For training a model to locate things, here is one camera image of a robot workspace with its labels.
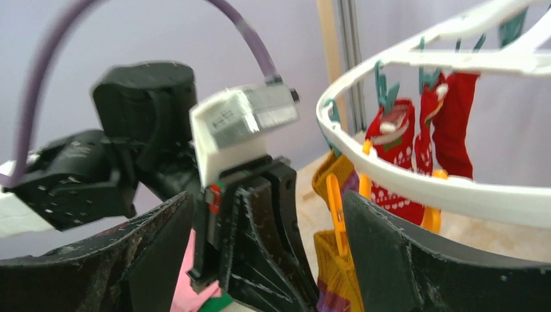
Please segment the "teal clothespin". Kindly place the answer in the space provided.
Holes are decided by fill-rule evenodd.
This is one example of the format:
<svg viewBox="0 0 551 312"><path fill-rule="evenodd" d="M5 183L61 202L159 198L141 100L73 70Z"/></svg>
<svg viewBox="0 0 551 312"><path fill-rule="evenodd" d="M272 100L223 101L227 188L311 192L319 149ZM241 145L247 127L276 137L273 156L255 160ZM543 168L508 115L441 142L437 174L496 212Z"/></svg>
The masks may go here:
<svg viewBox="0 0 551 312"><path fill-rule="evenodd" d="M376 84L376 97L378 105L383 109L383 115L391 113L398 96L400 84L395 83L391 87L387 86L387 76L382 72L383 62L378 60L374 66L374 76Z"/></svg>

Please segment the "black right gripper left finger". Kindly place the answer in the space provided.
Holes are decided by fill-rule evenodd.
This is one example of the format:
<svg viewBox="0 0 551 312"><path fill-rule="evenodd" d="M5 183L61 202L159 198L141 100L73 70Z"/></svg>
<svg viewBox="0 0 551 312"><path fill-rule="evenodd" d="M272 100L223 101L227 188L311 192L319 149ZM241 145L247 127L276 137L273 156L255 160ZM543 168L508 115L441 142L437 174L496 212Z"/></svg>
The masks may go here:
<svg viewBox="0 0 551 312"><path fill-rule="evenodd" d="M2 311L169 311L194 201L148 213L40 257L1 261Z"/></svg>

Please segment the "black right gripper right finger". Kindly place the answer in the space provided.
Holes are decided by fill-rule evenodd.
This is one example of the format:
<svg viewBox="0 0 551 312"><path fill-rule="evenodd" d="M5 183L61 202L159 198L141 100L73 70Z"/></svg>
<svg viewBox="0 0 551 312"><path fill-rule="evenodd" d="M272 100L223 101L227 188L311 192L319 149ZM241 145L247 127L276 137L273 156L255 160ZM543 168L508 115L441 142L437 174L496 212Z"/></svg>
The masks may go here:
<svg viewBox="0 0 551 312"><path fill-rule="evenodd" d="M367 311L549 311L550 265L486 252L352 191L344 219Z"/></svg>

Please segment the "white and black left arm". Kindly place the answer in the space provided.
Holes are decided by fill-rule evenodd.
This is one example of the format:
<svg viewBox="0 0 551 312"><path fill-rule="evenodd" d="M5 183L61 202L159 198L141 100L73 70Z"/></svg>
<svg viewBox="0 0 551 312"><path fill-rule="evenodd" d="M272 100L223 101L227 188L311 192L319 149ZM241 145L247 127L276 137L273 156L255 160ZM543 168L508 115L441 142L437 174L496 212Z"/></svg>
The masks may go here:
<svg viewBox="0 0 551 312"><path fill-rule="evenodd" d="M261 135L296 119L281 83L202 103L194 72L111 69L92 93L102 128L60 138L1 190L1 234L127 221L41 256L1 261L2 311L169 311L188 239L192 288L218 281L255 311L315 311L296 172Z"/></svg>

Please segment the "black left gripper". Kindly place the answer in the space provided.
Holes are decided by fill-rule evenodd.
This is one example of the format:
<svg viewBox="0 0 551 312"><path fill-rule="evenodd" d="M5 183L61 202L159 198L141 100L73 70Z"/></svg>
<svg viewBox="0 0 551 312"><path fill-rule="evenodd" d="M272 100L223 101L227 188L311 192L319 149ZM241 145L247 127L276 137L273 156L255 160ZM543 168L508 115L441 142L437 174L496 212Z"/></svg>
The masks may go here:
<svg viewBox="0 0 551 312"><path fill-rule="evenodd" d="M296 171L261 157L200 192L188 271L199 292L215 281L255 311L315 311L318 290L298 228Z"/></svg>

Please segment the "red patterned sock pair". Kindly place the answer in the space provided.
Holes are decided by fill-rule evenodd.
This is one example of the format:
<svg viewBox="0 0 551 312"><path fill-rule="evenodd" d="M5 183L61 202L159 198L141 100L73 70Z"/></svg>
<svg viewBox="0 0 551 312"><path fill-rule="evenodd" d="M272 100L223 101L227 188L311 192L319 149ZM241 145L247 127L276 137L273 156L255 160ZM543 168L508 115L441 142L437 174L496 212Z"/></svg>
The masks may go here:
<svg viewBox="0 0 551 312"><path fill-rule="evenodd" d="M413 138L415 134L415 107L410 99L398 99L390 113L380 109L370 124L365 139L371 141L378 158L413 171ZM372 180L371 199L380 207L411 223L420 225L424 206L389 192Z"/></svg>

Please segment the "white plastic clip hanger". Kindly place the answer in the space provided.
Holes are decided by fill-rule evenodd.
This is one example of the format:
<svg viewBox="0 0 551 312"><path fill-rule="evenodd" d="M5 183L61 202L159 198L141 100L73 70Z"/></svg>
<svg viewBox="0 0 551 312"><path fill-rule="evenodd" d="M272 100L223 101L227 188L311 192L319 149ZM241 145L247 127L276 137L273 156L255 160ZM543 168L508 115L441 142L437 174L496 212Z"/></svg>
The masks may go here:
<svg viewBox="0 0 551 312"><path fill-rule="evenodd" d="M488 1L396 44L341 75L320 97L318 124L329 145L375 184L376 200L395 211L424 205L428 228L439 211L537 228L550 227L550 189L481 184L465 146L478 77L545 77L550 14L523 31L529 1ZM379 111L360 144L343 130L335 98L376 77Z"/></svg>

